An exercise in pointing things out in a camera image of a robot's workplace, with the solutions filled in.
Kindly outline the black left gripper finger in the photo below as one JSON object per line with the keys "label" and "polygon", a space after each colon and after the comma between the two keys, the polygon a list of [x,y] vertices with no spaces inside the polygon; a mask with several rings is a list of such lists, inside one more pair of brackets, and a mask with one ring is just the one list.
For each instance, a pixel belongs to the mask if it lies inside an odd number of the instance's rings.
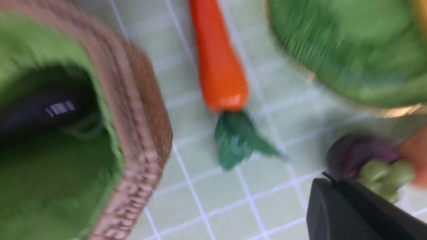
{"label": "black left gripper finger", "polygon": [[310,240],[425,240],[426,223],[351,178],[312,181],[306,223]]}

